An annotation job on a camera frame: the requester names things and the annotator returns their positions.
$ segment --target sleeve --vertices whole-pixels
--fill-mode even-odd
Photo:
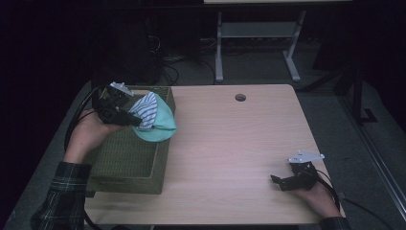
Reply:
[[[31,218],[32,229],[82,229],[91,166],[60,162],[48,194]]]
[[[346,218],[324,218],[320,222],[323,230],[350,230],[350,224]]]

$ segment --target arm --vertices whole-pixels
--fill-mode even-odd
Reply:
[[[346,218],[343,218],[335,206],[327,188],[317,182],[310,190],[296,190],[293,194],[303,199],[310,208],[322,217],[320,225],[323,230],[350,230]]]
[[[47,197],[31,219],[32,229],[82,229],[87,180],[91,166],[83,165],[87,154],[122,126],[105,125],[96,113],[80,120],[72,132]]]

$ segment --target gray carpet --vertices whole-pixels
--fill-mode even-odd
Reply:
[[[294,59],[303,80],[293,83],[282,59],[280,46],[266,52],[252,52],[240,56],[224,57],[224,82],[222,84],[264,84],[288,83],[300,88],[325,75],[326,72],[311,69],[317,54],[318,44],[301,43]],[[214,68],[214,56],[204,56]],[[204,63],[183,61],[173,64],[179,71],[178,85],[212,84],[213,72]],[[174,77],[174,72],[167,68]],[[167,80],[161,78],[160,85]],[[392,197],[377,172],[368,148],[359,135],[358,126],[353,124],[351,116],[341,103],[341,98],[332,93],[335,80],[329,81],[311,93],[299,93],[298,98],[313,132],[320,152],[326,155],[325,163],[338,192],[358,202],[388,221],[394,229],[406,229],[406,223],[396,209]],[[83,86],[66,118],[60,125],[50,146],[38,165],[32,180],[16,205],[7,230],[30,229],[29,217],[44,199],[49,182],[53,177],[57,162],[63,155],[63,138],[67,125],[78,107],[79,101],[89,91],[90,84]],[[376,92],[365,84],[363,106],[372,110],[378,123],[365,124],[364,129],[381,153],[397,183],[404,190],[406,168],[406,135],[397,126],[391,115],[382,105]],[[366,212],[343,201],[342,205],[353,229],[386,229],[378,220]],[[317,229],[317,226],[301,226],[301,229]]]

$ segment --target woven basket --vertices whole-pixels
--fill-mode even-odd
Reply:
[[[158,94],[174,114],[175,102],[170,87],[128,86],[136,95],[131,107],[145,93]],[[132,128],[111,134],[86,158],[93,165],[87,192],[161,194],[168,159],[169,139],[151,143],[139,138]]]

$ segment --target hand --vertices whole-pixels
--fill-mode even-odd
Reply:
[[[310,208],[323,219],[341,217],[341,213],[335,206],[331,193],[319,182],[310,190],[301,189],[291,193],[306,201]]]
[[[65,162],[83,163],[86,155],[101,145],[109,134],[124,129],[124,126],[104,124],[93,109],[84,110],[80,117],[82,119],[73,130],[66,149]]]

